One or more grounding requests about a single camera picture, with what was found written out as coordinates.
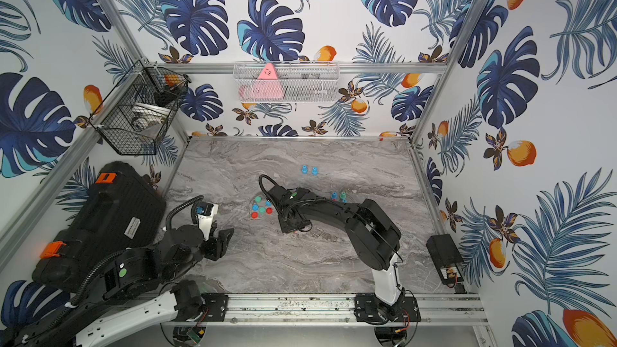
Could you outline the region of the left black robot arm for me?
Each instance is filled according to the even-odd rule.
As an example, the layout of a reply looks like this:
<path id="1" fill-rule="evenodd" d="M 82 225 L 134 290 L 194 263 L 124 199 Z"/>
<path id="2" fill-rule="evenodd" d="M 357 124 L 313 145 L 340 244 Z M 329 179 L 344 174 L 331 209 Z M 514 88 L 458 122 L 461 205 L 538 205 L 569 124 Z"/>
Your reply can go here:
<path id="1" fill-rule="evenodd" d="M 206 302 L 185 279 L 203 260 L 226 255 L 234 229 L 220 230 L 217 205 L 201 195 L 172 209 L 152 245 L 107 255 L 67 300 L 27 324 L 3 331 L 3 346 L 105 346 L 167 321 L 202 321 Z"/>

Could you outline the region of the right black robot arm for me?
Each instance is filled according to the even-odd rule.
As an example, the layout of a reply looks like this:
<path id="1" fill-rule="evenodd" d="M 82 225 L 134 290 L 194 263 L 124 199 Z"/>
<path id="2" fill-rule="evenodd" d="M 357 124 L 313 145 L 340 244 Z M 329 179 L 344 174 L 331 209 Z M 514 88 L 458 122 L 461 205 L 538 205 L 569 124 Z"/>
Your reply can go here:
<path id="1" fill-rule="evenodd" d="M 374 293 L 366 296 L 369 303 L 354 309 L 358 321 L 385 325 L 409 319 L 411 313 L 403 308 L 405 288 L 398 277 L 398 266 L 403 263 L 399 253 L 402 233 L 377 202 L 339 202 L 306 188 L 286 189 L 266 174 L 258 177 L 258 185 L 276 210 L 285 234 L 308 232 L 315 221 L 347 234 L 374 279 Z"/>

